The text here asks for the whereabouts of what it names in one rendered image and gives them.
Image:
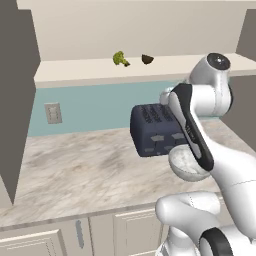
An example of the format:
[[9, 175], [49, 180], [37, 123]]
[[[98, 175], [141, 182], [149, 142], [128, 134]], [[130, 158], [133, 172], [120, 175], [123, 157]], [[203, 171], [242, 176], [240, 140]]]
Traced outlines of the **white bowl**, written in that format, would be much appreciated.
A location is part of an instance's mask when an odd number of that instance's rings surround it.
[[210, 176], [209, 172], [199, 166], [186, 144], [172, 148], [168, 161], [172, 171], [184, 181], [198, 182]]

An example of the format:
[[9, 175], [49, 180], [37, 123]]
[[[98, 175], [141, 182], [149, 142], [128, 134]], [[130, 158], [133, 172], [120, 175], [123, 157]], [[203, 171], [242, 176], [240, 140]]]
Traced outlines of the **beige panelled base cabinet door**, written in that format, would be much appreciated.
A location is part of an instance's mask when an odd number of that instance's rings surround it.
[[155, 256], [167, 236], [168, 227], [156, 217], [155, 209], [134, 210], [113, 216], [115, 256]]

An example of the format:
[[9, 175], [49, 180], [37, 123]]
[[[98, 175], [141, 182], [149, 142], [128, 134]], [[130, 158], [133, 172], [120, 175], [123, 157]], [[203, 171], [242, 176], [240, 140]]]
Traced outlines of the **grey open cabinet door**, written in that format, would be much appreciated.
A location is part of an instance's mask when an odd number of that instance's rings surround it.
[[[236, 52], [256, 62], [256, 9], [246, 11]], [[221, 121], [256, 152], [256, 74], [233, 77], [231, 88], [234, 102]]]
[[0, 208], [14, 204], [39, 64], [32, 13], [0, 0]]

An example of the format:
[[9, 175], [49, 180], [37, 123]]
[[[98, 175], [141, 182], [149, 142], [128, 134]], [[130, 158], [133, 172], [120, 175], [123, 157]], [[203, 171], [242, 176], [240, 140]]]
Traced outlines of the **dark blue toaster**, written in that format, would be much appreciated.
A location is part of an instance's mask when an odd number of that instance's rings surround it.
[[136, 105], [130, 116], [130, 134], [140, 157], [167, 155], [186, 144], [181, 128], [167, 105]]

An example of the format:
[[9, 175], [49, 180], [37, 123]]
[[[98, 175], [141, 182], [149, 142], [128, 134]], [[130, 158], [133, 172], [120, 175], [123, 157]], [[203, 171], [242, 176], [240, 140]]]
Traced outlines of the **green broccoli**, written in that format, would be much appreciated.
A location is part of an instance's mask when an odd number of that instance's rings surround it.
[[130, 65], [130, 63], [125, 59], [124, 53], [122, 51], [118, 51], [113, 55], [113, 62], [116, 65], [123, 64], [125, 67]]

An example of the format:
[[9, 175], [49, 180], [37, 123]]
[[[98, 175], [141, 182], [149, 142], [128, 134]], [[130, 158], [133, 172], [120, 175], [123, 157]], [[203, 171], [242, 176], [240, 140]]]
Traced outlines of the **grey wall socket plate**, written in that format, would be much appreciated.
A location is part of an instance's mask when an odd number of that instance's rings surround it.
[[60, 124], [62, 122], [59, 103], [45, 103], [45, 112], [49, 124]]

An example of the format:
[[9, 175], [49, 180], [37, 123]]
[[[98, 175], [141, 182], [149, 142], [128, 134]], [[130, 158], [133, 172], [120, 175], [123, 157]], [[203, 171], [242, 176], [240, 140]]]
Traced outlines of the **beige open wall cabinet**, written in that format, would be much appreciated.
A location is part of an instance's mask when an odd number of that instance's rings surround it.
[[[210, 52], [234, 76], [256, 74], [236, 52], [256, 0], [17, 0], [32, 13], [41, 58], [39, 88], [176, 80]], [[122, 51], [130, 63], [116, 65]]]

